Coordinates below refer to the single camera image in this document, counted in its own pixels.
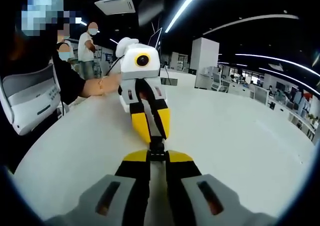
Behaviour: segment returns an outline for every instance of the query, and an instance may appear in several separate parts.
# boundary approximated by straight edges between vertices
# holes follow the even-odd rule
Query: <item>ceiling light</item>
[[[292,64],[292,65],[295,65],[295,66],[298,66],[304,70],[307,70],[309,71],[310,73],[313,73],[314,75],[317,75],[318,77],[320,77],[320,74],[313,71],[312,69],[306,67],[306,66],[303,66],[301,64],[298,64],[296,62],[291,62],[291,61],[288,61],[288,60],[285,60],[285,59],[281,59],[281,58],[277,58],[277,57],[268,57],[268,56],[263,56],[263,55],[255,55],[255,54],[242,54],[242,53],[236,53],[235,55],[238,55],[238,56],[252,56],[252,57],[258,57],[258,58],[266,58],[266,59],[271,59],[271,60],[279,60],[279,61],[282,61],[282,62],[286,62],[288,64]]]
[[[219,27],[216,27],[212,30],[209,30],[208,32],[203,33],[202,35],[207,35],[210,34],[216,30],[231,26],[231,25],[236,25],[236,24],[240,24],[243,22],[248,22],[248,21],[252,21],[252,20],[261,20],[261,19],[273,19],[273,18],[284,18],[284,19],[294,19],[294,20],[298,20],[299,18],[295,15],[290,15],[290,14],[269,14],[269,15],[260,15],[260,16],[254,16],[254,17],[247,17],[244,19],[240,19],[234,22],[230,22],[224,25],[221,25]]]
[[[315,66],[316,63],[318,62],[319,56],[320,56],[320,53],[318,53],[318,56],[316,57],[315,61],[314,61],[313,64],[312,64],[312,67]]]
[[[118,44],[116,41],[114,41],[112,38],[110,38],[110,41],[112,41],[112,42],[114,42],[114,43],[116,43],[116,44]]]
[[[313,92],[315,92],[317,95],[320,96],[320,93],[319,93],[318,91],[314,90],[314,89],[313,89],[312,87],[310,87],[309,85],[306,85],[304,82],[300,82],[299,80],[297,80],[297,79],[295,79],[295,78],[293,78],[293,77],[289,77],[289,76],[284,75],[284,74],[282,74],[282,73],[274,72],[274,71],[272,71],[272,70],[265,69],[265,68],[262,68],[262,67],[260,67],[259,69],[260,69],[260,70],[264,70],[264,71],[268,71],[268,72],[271,72],[271,73],[274,73],[274,74],[277,74],[277,75],[281,75],[281,76],[283,76],[283,77],[286,77],[286,78],[288,78],[288,79],[291,79],[291,80],[293,80],[293,81],[296,81],[296,82],[298,82],[298,83],[306,86],[308,89],[312,90]]]
[[[192,0],[186,0],[178,10],[178,12],[173,17],[172,21],[170,22],[169,26],[166,28],[165,32],[168,33],[169,30],[172,28],[174,23],[177,21],[177,19],[180,17],[180,15],[185,11],[185,9],[188,7],[188,5],[192,2]]]

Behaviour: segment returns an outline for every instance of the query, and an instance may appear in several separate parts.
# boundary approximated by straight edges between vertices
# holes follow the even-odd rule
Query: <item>white chair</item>
[[[108,70],[110,69],[110,64],[108,61],[99,61],[102,77],[106,76]]]
[[[211,90],[223,93],[226,93],[228,91],[230,83],[222,80],[221,74],[213,73],[212,79],[213,81],[211,85]]]

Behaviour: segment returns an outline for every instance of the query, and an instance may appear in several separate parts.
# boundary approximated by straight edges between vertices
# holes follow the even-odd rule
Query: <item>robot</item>
[[[123,38],[115,55],[120,59],[122,82],[118,93],[126,113],[131,114],[132,126],[147,143],[157,141],[152,137],[140,93],[148,101],[154,122],[161,137],[166,140],[170,130],[170,109],[159,77],[160,60],[154,47],[139,43],[138,39]]]

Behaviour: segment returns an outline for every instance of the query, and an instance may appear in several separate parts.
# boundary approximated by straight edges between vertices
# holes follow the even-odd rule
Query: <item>face mask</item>
[[[89,28],[89,34],[91,34],[91,35],[96,35],[97,33],[98,33],[98,29],[96,29],[96,28]]]
[[[70,52],[59,52],[59,58],[63,61],[67,61],[70,58]]]

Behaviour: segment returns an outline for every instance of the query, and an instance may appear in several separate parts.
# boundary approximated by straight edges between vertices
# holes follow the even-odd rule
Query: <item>cable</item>
[[[166,67],[166,65],[164,66],[164,68],[165,68],[166,74],[168,75],[168,80],[169,80],[169,83],[170,83],[170,85],[172,85],[172,84],[171,84],[171,81],[170,81],[170,78],[169,78],[169,73],[168,73],[168,70],[167,70],[167,67]]]
[[[62,104],[62,116],[64,116],[65,115],[65,106],[62,101],[61,101],[61,104]]]
[[[105,76],[108,76],[108,74],[109,74],[110,71],[113,69],[113,67],[114,67],[114,66],[118,63],[118,61],[119,61],[120,59],[122,59],[123,57],[124,57],[124,55],[122,55],[121,57],[118,57],[118,58],[116,59],[116,61],[113,62],[113,64],[111,65],[110,69],[108,70],[108,72],[106,72]]]

